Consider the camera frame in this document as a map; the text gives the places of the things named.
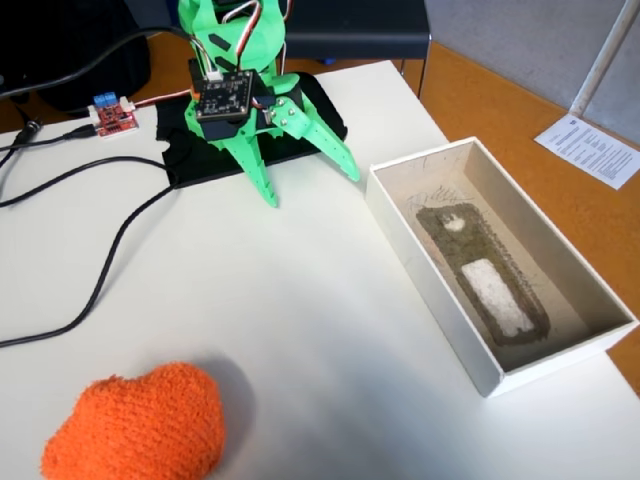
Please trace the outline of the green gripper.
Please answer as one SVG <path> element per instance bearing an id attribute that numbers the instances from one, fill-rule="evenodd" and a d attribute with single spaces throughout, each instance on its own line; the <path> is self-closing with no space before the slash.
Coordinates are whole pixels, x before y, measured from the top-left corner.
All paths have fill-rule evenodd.
<path id="1" fill-rule="evenodd" d="M 279 9 L 191 11 L 191 131 L 238 132 L 208 144 L 230 153 L 271 207 L 278 206 L 278 197 L 258 144 L 258 133 L 269 129 L 308 141 L 349 179 L 359 180 L 350 149 L 303 99 L 299 76 L 276 69 L 286 18 Z"/>

